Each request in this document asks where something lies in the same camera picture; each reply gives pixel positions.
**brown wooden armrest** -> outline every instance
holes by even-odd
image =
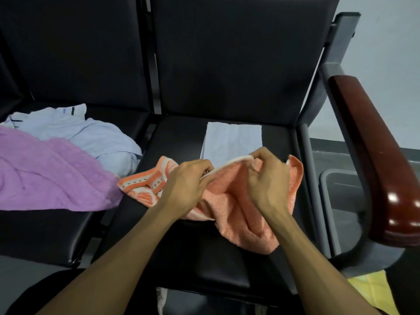
[[[419,245],[420,185],[410,164],[357,78],[332,76],[328,87],[372,208],[369,237],[394,247]]]

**folded white cloth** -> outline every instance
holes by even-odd
[[[201,159],[209,159],[217,168],[231,159],[249,154],[263,146],[261,125],[207,123]]]
[[[1,125],[17,128],[40,139],[66,138],[97,158],[105,170],[120,178],[132,174],[142,151],[133,139],[108,122],[85,120],[86,105],[51,108],[24,114],[15,112]]]

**person's left arm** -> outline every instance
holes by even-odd
[[[169,227],[197,204],[213,179],[209,160],[182,163],[168,178],[157,205],[116,245],[90,265],[37,314],[123,314],[155,247]]]

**person's right arm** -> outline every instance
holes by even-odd
[[[289,168],[263,147],[251,153],[264,161],[259,173],[249,168],[249,193],[291,268],[308,315],[378,315],[351,284],[316,249],[287,211]]]

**person's left hand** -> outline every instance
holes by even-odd
[[[209,175],[200,180],[203,174],[213,169],[209,160],[198,159],[180,164],[169,174],[157,205],[167,210],[166,214],[171,215],[173,221],[185,216],[197,205],[207,185],[215,178]]]

